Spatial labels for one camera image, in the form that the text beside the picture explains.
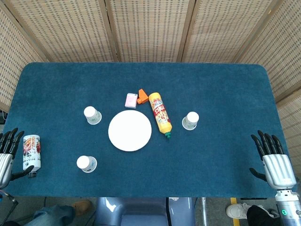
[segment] pink eraser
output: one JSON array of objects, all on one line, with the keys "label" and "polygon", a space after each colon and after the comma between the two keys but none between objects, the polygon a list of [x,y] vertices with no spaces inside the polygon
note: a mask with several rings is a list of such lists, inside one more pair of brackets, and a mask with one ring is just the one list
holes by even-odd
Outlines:
[{"label": "pink eraser", "polygon": [[136,108],[138,95],[135,93],[128,93],[125,107]]}]

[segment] black trousers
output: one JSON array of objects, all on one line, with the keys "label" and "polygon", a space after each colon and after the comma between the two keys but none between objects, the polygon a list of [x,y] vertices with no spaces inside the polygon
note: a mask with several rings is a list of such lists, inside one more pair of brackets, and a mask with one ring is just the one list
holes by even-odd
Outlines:
[{"label": "black trousers", "polygon": [[280,218],[271,218],[258,206],[251,206],[246,213],[249,226],[281,226]]},{"label": "black trousers", "polygon": [[4,223],[4,226],[21,226],[18,223],[14,222],[14,221],[7,221]]}]

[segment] gray chair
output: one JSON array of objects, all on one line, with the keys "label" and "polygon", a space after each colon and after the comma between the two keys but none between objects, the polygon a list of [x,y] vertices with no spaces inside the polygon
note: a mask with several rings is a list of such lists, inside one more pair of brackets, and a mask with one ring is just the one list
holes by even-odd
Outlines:
[{"label": "gray chair", "polygon": [[97,200],[95,226],[195,226],[191,198],[110,198]]}]

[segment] metal pole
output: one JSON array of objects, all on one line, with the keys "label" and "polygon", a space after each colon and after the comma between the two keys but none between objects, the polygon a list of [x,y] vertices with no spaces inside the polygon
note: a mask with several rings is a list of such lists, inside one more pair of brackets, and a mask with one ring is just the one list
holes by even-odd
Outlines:
[{"label": "metal pole", "polygon": [[203,226],[208,226],[207,223],[207,210],[206,210],[206,198],[202,197],[202,210],[203,210]]}]

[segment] can label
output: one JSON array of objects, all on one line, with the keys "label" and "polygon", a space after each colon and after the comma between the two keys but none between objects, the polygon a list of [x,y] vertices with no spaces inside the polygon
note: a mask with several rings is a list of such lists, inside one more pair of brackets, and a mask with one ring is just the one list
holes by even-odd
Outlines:
[{"label": "can label", "polygon": [[150,104],[153,109],[156,121],[158,123],[164,124],[170,122],[165,106],[160,98],[153,99]]},{"label": "can label", "polygon": [[40,137],[29,135],[23,138],[23,166],[27,167],[32,161],[40,161]]}]

